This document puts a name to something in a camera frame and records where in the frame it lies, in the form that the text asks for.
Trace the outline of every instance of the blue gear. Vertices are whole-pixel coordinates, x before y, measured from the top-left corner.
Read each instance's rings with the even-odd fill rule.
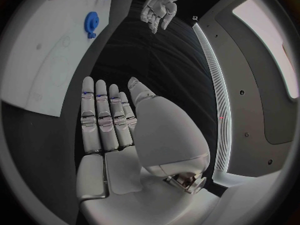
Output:
[[[98,27],[98,24],[98,14],[95,11],[89,12],[84,21],[84,30],[87,32],[87,37],[89,39],[94,39],[96,37],[94,30]]]

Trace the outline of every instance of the blue component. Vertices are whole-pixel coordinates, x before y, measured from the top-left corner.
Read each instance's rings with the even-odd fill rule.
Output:
[[[89,12],[84,21],[84,30],[87,32],[87,37],[89,39],[94,39],[96,37],[94,30],[98,27],[98,24],[98,14],[95,11]]]

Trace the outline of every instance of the gray panel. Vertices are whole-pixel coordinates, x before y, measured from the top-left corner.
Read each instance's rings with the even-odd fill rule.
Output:
[[[252,70],[235,41],[215,20],[214,15],[233,1],[221,0],[200,19],[199,26],[219,61],[230,102],[232,140],[227,172],[258,177],[282,168],[291,143],[272,145],[267,141],[260,91]],[[245,90],[245,95],[240,95],[240,90]]]
[[[260,93],[264,134],[271,144],[293,140],[297,103],[287,92],[283,77],[265,44],[233,13],[233,9],[246,0],[235,0],[215,16],[245,56]]]

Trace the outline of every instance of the robotic hand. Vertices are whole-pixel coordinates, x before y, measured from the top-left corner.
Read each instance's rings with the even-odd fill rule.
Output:
[[[156,34],[161,19],[163,19],[161,27],[165,30],[175,17],[177,12],[175,1],[177,0],[146,0],[140,19],[145,23],[149,23],[152,33]]]
[[[109,87],[109,99],[103,80],[97,81],[95,88],[96,99],[94,99],[93,79],[86,77],[83,80],[81,99],[83,144],[87,154],[105,155],[107,164],[103,167],[106,167],[110,179],[122,181],[121,187],[120,182],[113,184],[114,182],[110,181],[112,189],[118,194],[139,191],[141,186],[136,184],[141,166],[150,175],[159,177],[188,193],[199,191],[204,186],[206,178],[201,176],[210,163],[209,147],[201,131],[180,107],[163,97],[156,96],[132,77],[128,82],[128,88],[135,105],[136,118],[125,93],[119,93],[117,85],[112,84]],[[130,159],[122,161],[126,153],[131,153]],[[87,161],[100,158],[89,155],[82,160],[84,159]],[[88,173],[87,170],[79,172],[86,175]],[[81,185],[78,187],[85,188],[83,181],[87,178],[83,179],[80,176],[78,180]]]

